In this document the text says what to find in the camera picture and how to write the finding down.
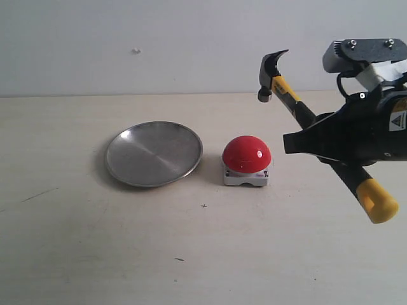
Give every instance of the metal plate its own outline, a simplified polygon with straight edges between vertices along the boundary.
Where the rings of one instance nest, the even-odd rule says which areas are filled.
[[[189,128],[172,122],[148,122],[121,132],[109,144],[110,174],[138,187],[163,186],[197,167],[202,143]]]

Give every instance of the table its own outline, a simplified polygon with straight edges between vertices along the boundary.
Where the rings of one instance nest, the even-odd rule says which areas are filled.
[[[339,93],[300,93],[316,112]],[[300,128],[252,93],[0,99],[0,303],[406,304],[406,163],[369,172],[399,200],[370,223],[330,167],[285,155]],[[203,159],[156,189],[114,181],[109,141],[145,121],[197,132]],[[272,150],[271,185],[222,185],[239,135]]]

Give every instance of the red button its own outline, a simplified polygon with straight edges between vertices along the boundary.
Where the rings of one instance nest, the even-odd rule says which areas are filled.
[[[222,159],[225,165],[235,172],[257,173],[270,164],[272,154],[259,138],[243,135],[229,142],[223,151]]]

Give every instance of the mark on table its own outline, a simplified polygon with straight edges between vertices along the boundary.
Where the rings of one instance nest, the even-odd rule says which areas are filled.
[[[52,191],[54,191],[54,190],[56,190],[56,189],[58,189],[58,188],[56,187],[56,188],[54,188],[54,189],[49,189],[49,190],[43,191],[43,192],[41,192],[41,193],[38,193],[37,195],[31,196],[31,197],[29,197],[29,198],[27,198],[27,199],[24,199],[23,201],[20,201],[20,203],[29,201],[29,200],[31,200],[31,199],[34,199],[35,197],[38,197],[38,196],[44,195],[44,194],[46,194],[46,193],[52,192]]]

